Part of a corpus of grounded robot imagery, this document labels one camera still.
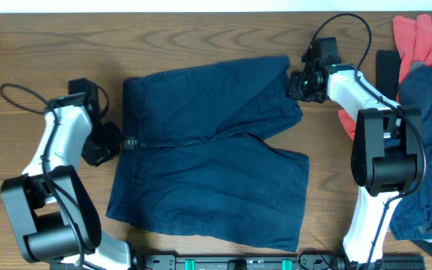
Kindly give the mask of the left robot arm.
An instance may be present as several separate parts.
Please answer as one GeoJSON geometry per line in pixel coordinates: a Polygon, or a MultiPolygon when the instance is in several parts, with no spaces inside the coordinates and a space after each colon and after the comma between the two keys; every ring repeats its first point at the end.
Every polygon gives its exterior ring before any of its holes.
{"type": "Polygon", "coordinates": [[[103,122],[103,89],[86,79],[68,83],[68,94],[44,100],[45,129],[21,175],[3,181],[1,198],[16,244],[28,263],[51,269],[134,269],[130,245],[103,231],[77,170],[98,167],[122,148],[124,135],[103,122]]]}

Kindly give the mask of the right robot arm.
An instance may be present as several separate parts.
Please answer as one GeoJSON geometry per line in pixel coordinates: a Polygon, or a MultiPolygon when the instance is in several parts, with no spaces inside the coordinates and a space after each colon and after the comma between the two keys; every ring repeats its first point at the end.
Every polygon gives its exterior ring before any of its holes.
{"type": "Polygon", "coordinates": [[[421,186],[427,161],[422,114],[377,91],[354,64],[344,64],[335,37],[314,38],[301,55],[287,94],[297,101],[331,100],[355,122],[350,166],[358,198],[333,269],[384,269],[383,242],[398,203],[421,186]]]}

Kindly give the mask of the navy blue shorts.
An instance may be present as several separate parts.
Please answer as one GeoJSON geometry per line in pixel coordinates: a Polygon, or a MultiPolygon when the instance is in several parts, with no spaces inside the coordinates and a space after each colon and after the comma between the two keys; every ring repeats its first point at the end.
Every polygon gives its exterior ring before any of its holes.
{"type": "Polygon", "coordinates": [[[290,60],[267,56],[126,79],[124,135],[106,216],[172,236],[293,252],[308,156],[266,140],[302,120],[290,60]]]}

